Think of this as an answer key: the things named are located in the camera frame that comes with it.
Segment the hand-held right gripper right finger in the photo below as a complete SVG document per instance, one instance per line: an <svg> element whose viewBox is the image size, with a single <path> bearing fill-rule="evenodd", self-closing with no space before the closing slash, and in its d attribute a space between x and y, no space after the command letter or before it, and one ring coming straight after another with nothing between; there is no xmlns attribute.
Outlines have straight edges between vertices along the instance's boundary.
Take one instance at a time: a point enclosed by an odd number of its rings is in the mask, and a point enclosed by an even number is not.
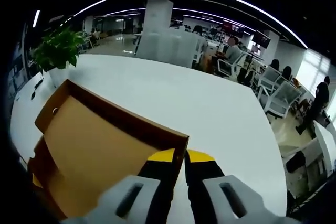
<svg viewBox="0 0 336 224"><path fill-rule="evenodd" d="M288 223L269 211L261 195L233 175L226 176L215 159L187 150L185 175L195 223Z"/></svg>

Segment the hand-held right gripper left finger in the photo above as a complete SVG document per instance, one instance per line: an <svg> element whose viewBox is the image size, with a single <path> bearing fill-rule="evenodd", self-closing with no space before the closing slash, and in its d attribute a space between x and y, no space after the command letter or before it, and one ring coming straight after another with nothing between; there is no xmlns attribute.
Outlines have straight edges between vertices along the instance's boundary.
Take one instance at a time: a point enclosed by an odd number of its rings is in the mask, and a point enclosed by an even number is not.
<svg viewBox="0 0 336 224"><path fill-rule="evenodd" d="M93 210L68 218L68 223L166 223L175 168L175 149L154 153L138 175L129 175L103 192Z"/></svg>

